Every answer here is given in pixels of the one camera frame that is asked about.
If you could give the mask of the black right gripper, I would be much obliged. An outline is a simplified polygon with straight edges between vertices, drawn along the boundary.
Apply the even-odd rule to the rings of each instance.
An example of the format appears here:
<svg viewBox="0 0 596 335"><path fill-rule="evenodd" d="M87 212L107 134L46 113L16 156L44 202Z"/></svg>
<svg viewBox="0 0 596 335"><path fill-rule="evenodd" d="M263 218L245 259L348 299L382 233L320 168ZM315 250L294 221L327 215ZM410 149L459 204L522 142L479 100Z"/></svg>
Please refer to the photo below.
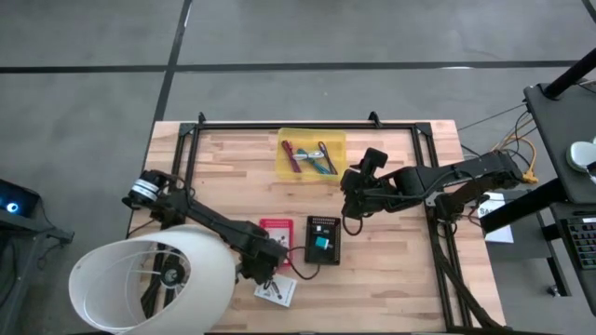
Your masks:
<svg viewBox="0 0 596 335"><path fill-rule="evenodd" d="M374 173L377 167L366 167L360 172L348 169L341 179L342 188L356 188L356 199L347 199L342 207L342 215L359 220L386 211L395 212L404 206L404 192L395 181L397 171L380 177Z"/></svg>

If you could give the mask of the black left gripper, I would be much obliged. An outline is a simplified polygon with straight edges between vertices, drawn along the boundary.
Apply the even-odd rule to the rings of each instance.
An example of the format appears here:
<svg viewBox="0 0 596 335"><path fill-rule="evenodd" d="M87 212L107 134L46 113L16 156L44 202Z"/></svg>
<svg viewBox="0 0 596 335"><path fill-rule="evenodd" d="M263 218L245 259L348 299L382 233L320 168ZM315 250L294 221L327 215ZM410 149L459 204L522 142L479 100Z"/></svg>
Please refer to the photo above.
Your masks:
<svg viewBox="0 0 596 335"><path fill-rule="evenodd" d="M283 297L278 285L273 283L273 275L285 261L289 249L272 238L252 239L250 243L239 251L240 274L245 279L252 279L258 285L264 284L264 289L273 288L279 300Z"/></svg>

